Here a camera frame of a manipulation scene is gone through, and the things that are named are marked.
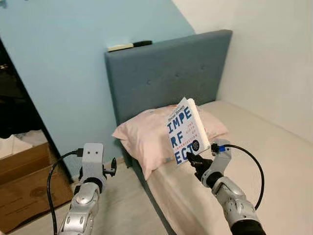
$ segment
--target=bed frame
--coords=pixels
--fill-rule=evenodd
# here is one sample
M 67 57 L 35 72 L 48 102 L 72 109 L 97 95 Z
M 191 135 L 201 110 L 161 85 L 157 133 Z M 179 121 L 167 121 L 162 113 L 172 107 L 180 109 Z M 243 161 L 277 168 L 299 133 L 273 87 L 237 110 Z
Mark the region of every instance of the bed frame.
M 107 52 L 107 73 L 117 125 L 140 112 L 179 103 L 185 96 L 197 105 L 216 99 L 232 36 L 220 30 Z M 168 234 L 175 234 L 157 205 L 138 161 L 123 149 Z

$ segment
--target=book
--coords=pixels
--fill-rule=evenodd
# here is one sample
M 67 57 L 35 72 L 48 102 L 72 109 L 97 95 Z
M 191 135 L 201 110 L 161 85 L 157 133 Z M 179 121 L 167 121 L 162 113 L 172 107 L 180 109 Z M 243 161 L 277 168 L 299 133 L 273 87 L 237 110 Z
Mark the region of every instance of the book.
M 187 160 L 187 152 L 197 155 L 211 146 L 193 99 L 180 101 L 167 119 L 167 130 L 178 165 Z

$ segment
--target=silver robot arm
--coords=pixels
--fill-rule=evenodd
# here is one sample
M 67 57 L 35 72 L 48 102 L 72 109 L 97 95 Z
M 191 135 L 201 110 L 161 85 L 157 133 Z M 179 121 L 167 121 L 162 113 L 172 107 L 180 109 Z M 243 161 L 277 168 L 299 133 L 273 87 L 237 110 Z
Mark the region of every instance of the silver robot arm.
M 216 140 L 217 145 L 229 144 Z M 213 195 L 224 211 L 224 216 L 233 235 L 265 235 L 254 206 L 247 200 L 245 193 L 229 178 L 224 171 L 231 160 L 230 148 L 214 152 L 214 160 L 203 159 L 200 155 L 187 153 L 191 166 L 196 168 L 195 176 L 201 183 L 212 189 Z
M 92 234 L 94 217 L 98 213 L 99 197 L 106 186 L 106 174 L 114 176 L 115 173 L 115 158 L 112 161 L 111 169 L 104 169 L 103 145 L 86 143 L 79 184 L 75 188 L 70 209 L 61 224 L 59 235 Z

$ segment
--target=brown cardboard box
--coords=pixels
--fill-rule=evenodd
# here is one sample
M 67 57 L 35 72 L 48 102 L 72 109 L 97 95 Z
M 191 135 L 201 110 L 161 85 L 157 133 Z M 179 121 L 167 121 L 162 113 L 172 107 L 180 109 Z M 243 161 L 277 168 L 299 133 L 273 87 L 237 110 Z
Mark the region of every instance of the brown cardboard box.
M 53 162 L 47 143 L 0 160 L 0 231 L 7 233 L 49 211 L 46 183 Z M 51 193 L 55 207 L 72 199 L 58 168 L 51 178 Z

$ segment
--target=pillowcase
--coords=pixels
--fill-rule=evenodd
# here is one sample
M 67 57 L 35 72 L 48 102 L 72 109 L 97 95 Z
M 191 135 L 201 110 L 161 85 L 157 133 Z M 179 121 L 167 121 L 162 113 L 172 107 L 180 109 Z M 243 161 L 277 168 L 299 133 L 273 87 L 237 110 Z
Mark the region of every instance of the pillowcase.
M 173 159 L 166 119 L 176 105 L 143 111 L 119 125 L 112 136 L 120 139 L 127 152 L 139 161 L 145 180 L 153 170 Z M 197 107 L 209 140 L 228 132 L 212 114 Z

